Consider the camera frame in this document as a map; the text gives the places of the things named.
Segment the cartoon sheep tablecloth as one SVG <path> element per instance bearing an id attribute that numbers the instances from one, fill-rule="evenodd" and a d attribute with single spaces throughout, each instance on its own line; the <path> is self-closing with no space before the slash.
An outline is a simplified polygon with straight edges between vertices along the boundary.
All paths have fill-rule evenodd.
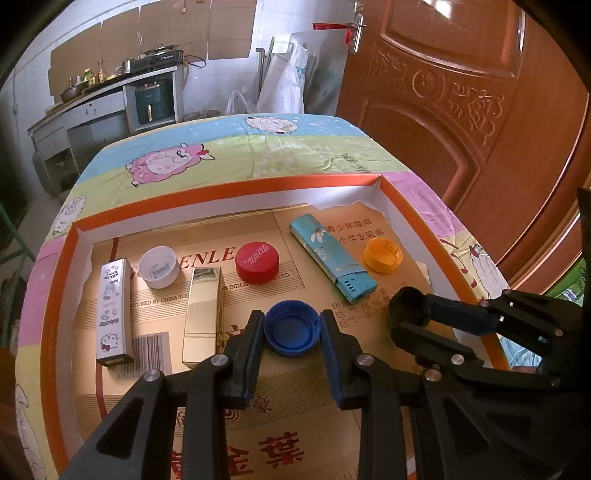
<path id="1" fill-rule="evenodd" d="M 331 116 L 284 115 L 279 127 L 273 128 L 264 116 L 233 115 L 164 127 L 102 149 L 49 229 L 25 294 L 15 406 L 18 434 L 34 477 L 52 479 L 35 435 L 35 422 L 40 419 L 39 342 L 51 280 L 44 255 L 51 241 L 80 217 L 169 193 L 254 179 L 386 173 L 417 176 L 443 203 L 385 147 L 349 122 Z"/>

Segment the light orange bottle cap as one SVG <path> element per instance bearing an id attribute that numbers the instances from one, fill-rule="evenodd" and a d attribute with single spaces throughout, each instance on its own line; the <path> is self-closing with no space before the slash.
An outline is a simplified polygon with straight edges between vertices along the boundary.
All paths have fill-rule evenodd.
<path id="1" fill-rule="evenodd" d="M 402 265 L 404 254 L 393 241 L 376 237 L 367 241 L 363 260 L 370 269 L 381 274 L 391 274 Z"/>

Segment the black bottle cap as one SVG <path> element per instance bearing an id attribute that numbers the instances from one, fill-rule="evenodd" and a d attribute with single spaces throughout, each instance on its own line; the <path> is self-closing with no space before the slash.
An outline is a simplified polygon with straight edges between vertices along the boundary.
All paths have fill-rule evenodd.
<path id="1" fill-rule="evenodd" d="M 426 327 L 430 321 L 427 296 L 411 286 L 405 286 L 394 294 L 388 309 L 394 325 L 408 322 L 417 327 Z"/>

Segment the white hello kitty lighter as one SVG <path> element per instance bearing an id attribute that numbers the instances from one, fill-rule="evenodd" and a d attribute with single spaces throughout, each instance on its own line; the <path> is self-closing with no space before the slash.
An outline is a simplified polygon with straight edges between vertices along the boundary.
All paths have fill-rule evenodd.
<path id="1" fill-rule="evenodd" d="M 131 267 L 127 259 L 100 270 L 96 314 L 96 361 L 112 367 L 133 361 L 130 314 Z"/>

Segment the red bottle cap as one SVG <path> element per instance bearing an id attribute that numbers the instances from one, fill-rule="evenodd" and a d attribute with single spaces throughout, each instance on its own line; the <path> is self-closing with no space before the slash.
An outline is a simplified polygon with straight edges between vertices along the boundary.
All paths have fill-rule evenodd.
<path id="1" fill-rule="evenodd" d="M 280 270 L 280 256 L 276 248 L 263 241 L 242 245 L 235 255 L 238 277 L 246 283 L 263 285 L 276 278 Z"/>

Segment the brown wooden door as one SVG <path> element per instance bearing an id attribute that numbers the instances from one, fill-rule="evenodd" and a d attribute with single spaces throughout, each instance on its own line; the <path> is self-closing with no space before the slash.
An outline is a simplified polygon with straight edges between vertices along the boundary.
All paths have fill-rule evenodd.
<path id="1" fill-rule="evenodd" d="M 579 260 L 590 90 L 514 1 L 363 1 L 338 114 L 476 237 L 476 267 L 543 293 Z"/>

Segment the gold mirrored box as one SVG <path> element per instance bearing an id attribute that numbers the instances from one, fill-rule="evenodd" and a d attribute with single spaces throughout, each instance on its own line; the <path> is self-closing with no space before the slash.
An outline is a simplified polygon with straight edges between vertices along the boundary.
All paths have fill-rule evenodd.
<path id="1" fill-rule="evenodd" d="M 182 364 L 193 369 L 217 353 L 223 276 L 219 267 L 194 268 L 185 315 Z"/>

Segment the white plastic sacks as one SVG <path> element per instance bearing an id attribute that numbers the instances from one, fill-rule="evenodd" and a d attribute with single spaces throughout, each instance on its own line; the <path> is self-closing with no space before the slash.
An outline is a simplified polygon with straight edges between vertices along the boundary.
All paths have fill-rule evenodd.
<path id="1" fill-rule="evenodd" d="M 287 52 L 270 53 L 256 102 L 232 91 L 224 113 L 337 114 L 349 53 L 349 30 L 308 30 L 290 36 Z"/>

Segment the teal lighter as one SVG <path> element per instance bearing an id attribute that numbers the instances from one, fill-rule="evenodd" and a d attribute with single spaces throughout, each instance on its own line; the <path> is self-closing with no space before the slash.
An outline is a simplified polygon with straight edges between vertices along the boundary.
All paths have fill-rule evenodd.
<path id="1" fill-rule="evenodd" d="M 311 214 L 291 221 L 290 233 L 307 250 L 349 304 L 362 301 L 377 289 L 378 283 L 368 271 Z"/>

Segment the white bottle cap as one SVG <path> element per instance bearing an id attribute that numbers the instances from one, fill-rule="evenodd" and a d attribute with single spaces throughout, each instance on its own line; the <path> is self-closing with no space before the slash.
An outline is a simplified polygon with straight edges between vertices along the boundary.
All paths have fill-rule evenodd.
<path id="1" fill-rule="evenodd" d="M 175 251 L 168 246 L 147 250 L 138 263 L 138 275 L 150 289 L 164 289 L 172 285 L 180 273 Z"/>

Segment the orange rimmed cardboard tray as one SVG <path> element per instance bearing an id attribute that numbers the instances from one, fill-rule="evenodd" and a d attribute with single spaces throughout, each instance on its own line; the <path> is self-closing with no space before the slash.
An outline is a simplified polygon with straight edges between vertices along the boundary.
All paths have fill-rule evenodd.
<path id="1" fill-rule="evenodd" d="M 404 253 L 391 274 L 377 274 L 375 293 L 349 304 L 290 233 L 290 222 L 311 213 L 361 258 L 367 241 L 384 237 Z M 235 269 L 238 249 L 249 242 L 273 245 L 280 270 L 253 285 Z M 469 250 L 477 240 L 436 195 L 410 173 L 278 177 L 200 187 L 118 206 L 73 222 L 44 255 L 51 280 L 39 342 L 40 419 L 36 446 L 49 478 L 57 478 L 82 443 L 145 368 L 183 370 L 182 338 L 194 268 L 219 267 L 223 304 L 218 341 L 245 327 L 252 310 L 296 299 L 332 309 L 339 327 L 394 366 L 414 370 L 394 347 L 386 325 L 389 299 L 413 286 L 456 299 L 451 276 L 465 279 L 477 300 L 497 297 L 507 283 L 498 268 L 481 270 Z M 106 368 L 95 360 L 99 271 L 120 258 L 136 266 L 150 248 L 172 248 L 176 281 L 150 289 L 131 273 L 130 314 L 136 348 L 133 365 Z"/>

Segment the wall cardboard sheets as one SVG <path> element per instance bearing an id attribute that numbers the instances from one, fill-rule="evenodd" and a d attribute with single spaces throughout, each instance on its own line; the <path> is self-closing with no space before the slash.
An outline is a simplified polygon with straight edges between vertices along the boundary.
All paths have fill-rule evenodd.
<path id="1" fill-rule="evenodd" d="M 50 95 L 102 67 L 106 75 L 128 58 L 160 45 L 207 60 L 245 58 L 252 46 L 255 1 L 157 1 L 93 25 L 51 52 Z"/>

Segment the grey kitchen counter cabinet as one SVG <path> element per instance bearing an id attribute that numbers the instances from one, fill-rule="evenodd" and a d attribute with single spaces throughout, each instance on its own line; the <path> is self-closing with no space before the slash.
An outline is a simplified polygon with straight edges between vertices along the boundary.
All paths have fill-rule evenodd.
<path id="1" fill-rule="evenodd" d="M 46 193 L 57 197 L 71 189 L 90 161 L 107 145 L 183 119 L 183 66 L 172 66 L 120 79 L 71 100 L 28 129 L 33 165 Z M 135 89 L 169 80 L 173 115 L 140 125 Z"/>

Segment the green metal table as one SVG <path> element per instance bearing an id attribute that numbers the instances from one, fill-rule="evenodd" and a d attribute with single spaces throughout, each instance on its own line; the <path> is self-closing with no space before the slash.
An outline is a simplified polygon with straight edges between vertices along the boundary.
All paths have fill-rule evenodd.
<path id="1" fill-rule="evenodd" d="M 9 280 L 8 286 L 5 289 L 5 299 L 1 300 L 1 348 L 8 349 L 10 347 L 13 302 L 18 289 L 21 273 L 25 262 L 30 260 L 32 263 L 35 263 L 36 257 L 19 234 L 17 228 L 10 220 L 4 208 L 1 208 L 1 220 L 4 226 L 8 229 L 9 233 L 12 235 L 12 239 L 15 240 L 18 245 L 16 250 L 1 256 L 2 265 L 15 259 L 18 260 L 18 265 L 14 275 Z"/>

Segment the blue bottle cap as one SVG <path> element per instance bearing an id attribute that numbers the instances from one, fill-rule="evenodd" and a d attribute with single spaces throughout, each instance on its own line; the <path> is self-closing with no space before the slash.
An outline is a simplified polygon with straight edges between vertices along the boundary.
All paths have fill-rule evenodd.
<path id="1" fill-rule="evenodd" d="M 320 315 L 303 301 L 280 301 L 266 312 L 263 331 L 274 352 L 287 357 L 300 357 L 318 342 Z"/>

